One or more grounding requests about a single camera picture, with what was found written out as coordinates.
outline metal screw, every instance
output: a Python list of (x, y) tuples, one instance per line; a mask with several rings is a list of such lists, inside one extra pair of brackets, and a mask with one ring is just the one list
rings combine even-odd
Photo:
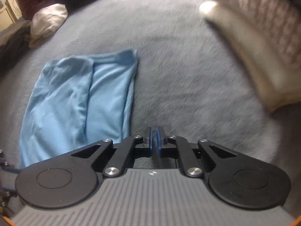
[(203, 171), (198, 167), (191, 167), (187, 170), (189, 175), (200, 175)]
[(108, 175), (116, 175), (118, 174), (120, 171), (117, 167), (108, 167), (104, 173), (108, 174)]

